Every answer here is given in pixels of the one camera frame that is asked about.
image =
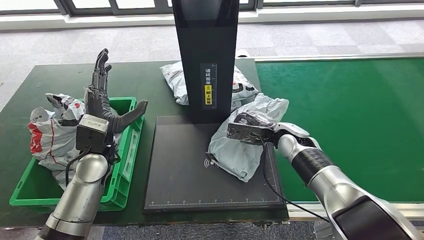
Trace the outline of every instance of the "gray carpet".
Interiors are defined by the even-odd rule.
[[[110,63],[179,60],[173,26],[63,29],[0,33],[0,111],[35,65],[94,63],[109,49]],[[237,48],[252,56],[304,56],[424,52],[424,20],[317,24],[242,24]],[[93,227],[91,240],[303,240],[312,222]],[[0,230],[0,240],[32,240],[34,228]]]

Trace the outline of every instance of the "black wristband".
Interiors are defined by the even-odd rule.
[[[57,231],[47,225],[40,230],[38,236],[44,240],[84,240],[83,236],[74,236],[67,233]]]
[[[307,185],[319,170],[334,165],[334,163],[318,148],[307,148],[293,158],[291,165]]]

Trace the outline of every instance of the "yellow warning label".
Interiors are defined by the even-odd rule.
[[[212,105],[212,85],[204,86],[204,104]]]

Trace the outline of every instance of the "sticker label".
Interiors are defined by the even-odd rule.
[[[217,108],[217,76],[218,65],[216,63],[200,64],[203,109]]]
[[[204,104],[212,105],[212,85],[204,86]]]

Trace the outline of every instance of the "red printed logo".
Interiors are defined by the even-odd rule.
[[[31,142],[29,143],[31,153],[41,153],[43,151],[41,147],[41,137],[43,136],[43,133],[32,122],[28,124],[28,128],[31,133]]]

